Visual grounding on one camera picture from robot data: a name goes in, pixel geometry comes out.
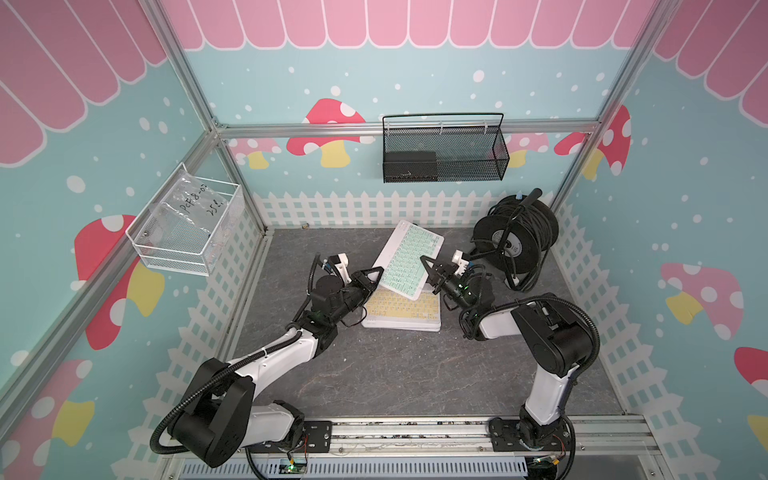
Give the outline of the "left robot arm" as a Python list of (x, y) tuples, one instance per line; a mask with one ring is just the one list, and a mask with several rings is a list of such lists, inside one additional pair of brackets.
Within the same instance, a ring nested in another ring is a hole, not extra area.
[(340, 256), (314, 257), (303, 303), (284, 335), (252, 353), (227, 362), (203, 362), (177, 405), (149, 438), (157, 455), (192, 453), (216, 468), (240, 450), (268, 444), (287, 456), (304, 447), (305, 416), (293, 405), (255, 400), (269, 385), (325, 352), (340, 325), (364, 311), (385, 272), (381, 266), (348, 273)]

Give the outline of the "yellow key keyboard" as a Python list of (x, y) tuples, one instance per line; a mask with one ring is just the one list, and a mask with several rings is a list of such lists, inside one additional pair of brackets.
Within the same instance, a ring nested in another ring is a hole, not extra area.
[(425, 285), (416, 300), (378, 289), (365, 305), (367, 316), (362, 326), (369, 329), (395, 329), (439, 332), (441, 329), (440, 296)]

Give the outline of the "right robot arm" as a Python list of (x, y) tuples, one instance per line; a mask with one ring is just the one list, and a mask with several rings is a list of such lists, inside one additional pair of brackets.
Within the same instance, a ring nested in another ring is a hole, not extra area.
[(568, 427), (566, 404), (579, 376), (596, 361), (600, 338), (589, 315), (575, 303), (547, 292), (496, 304), (482, 265), (457, 251), (449, 263), (426, 255), (420, 262), (435, 295), (458, 309), (465, 338), (487, 341), (519, 335), (537, 367), (531, 391), (520, 408), (513, 438), (526, 449), (543, 449)]

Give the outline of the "green key keyboard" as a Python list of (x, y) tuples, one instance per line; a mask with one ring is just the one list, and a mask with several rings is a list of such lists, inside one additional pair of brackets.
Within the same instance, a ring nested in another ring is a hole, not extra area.
[(421, 257), (435, 258), (443, 243), (443, 236), (401, 220), (374, 262), (384, 269), (379, 286), (416, 301), (427, 279)]

